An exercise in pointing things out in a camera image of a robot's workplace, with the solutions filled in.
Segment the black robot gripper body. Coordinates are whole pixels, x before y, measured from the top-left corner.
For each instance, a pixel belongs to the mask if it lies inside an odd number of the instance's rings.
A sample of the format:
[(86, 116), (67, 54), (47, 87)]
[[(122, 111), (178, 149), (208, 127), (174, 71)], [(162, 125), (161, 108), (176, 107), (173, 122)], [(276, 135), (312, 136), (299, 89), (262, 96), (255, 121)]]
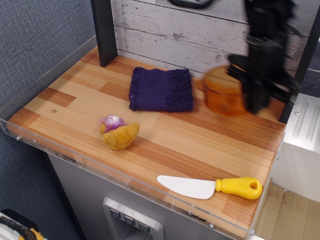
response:
[(294, 16), (292, 0), (245, 0), (249, 32), (248, 55), (231, 54), (229, 74), (241, 81), (250, 79), (269, 83), (291, 83), (293, 77), (284, 69), (289, 32), (302, 34), (288, 24)]

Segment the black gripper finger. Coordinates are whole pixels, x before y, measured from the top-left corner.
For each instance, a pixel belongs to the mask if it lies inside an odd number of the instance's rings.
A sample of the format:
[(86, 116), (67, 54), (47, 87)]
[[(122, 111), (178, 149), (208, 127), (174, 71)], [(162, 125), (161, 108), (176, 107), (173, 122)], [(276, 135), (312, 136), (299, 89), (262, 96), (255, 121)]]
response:
[(270, 101), (270, 93), (267, 82), (245, 73), (242, 82), (242, 97), (245, 109), (257, 114), (263, 108), (266, 108)]
[(269, 95), (289, 106), (293, 106), (295, 104), (297, 93), (296, 91), (300, 87), (300, 83), (295, 79), (290, 79), (289, 81), (272, 81), (269, 80)]

